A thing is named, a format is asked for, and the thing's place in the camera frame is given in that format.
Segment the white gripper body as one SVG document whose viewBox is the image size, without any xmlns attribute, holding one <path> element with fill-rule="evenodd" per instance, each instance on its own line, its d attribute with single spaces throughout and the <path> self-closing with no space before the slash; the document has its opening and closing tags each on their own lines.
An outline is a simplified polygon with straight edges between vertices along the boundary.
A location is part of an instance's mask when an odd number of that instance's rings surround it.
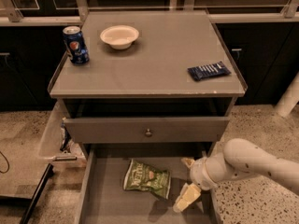
<svg viewBox="0 0 299 224">
<path fill-rule="evenodd" d="M 191 181 L 202 190 L 216 188 L 217 164 L 214 158 L 201 158 L 196 160 L 190 170 Z"/>
</svg>

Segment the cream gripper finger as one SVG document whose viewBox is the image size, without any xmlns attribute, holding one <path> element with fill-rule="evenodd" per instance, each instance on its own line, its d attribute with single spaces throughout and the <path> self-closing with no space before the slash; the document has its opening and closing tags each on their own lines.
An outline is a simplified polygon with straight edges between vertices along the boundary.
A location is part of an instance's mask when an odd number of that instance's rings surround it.
<svg viewBox="0 0 299 224">
<path fill-rule="evenodd" d="M 194 159 L 191 158 L 182 158 L 181 161 L 188 169 L 190 169 L 194 164 Z"/>
<path fill-rule="evenodd" d="M 201 195 L 201 189 L 195 184 L 185 183 L 179 196 L 177 197 L 173 210 L 176 213 L 183 212 L 189 205 L 195 202 Z"/>
</svg>

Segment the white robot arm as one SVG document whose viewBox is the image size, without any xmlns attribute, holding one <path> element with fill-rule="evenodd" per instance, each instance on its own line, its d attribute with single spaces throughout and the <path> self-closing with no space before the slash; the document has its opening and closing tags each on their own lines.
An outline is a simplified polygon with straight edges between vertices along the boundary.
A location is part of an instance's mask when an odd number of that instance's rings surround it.
<svg viewBox="0 0 299 224">
<path fill-rule="evenodd" d="M 263 175 L 282 187 L 299 194 L 299 164 L 278 158 L 248 140 L 229 140 L 222 152 L 198 160 L 181 160 L 190 170 L 190 185 L 185 184 L 173 210 L 183 212 L 203 190 L 215 189 L 222 181 L 233 181 Z"/>
</svg>

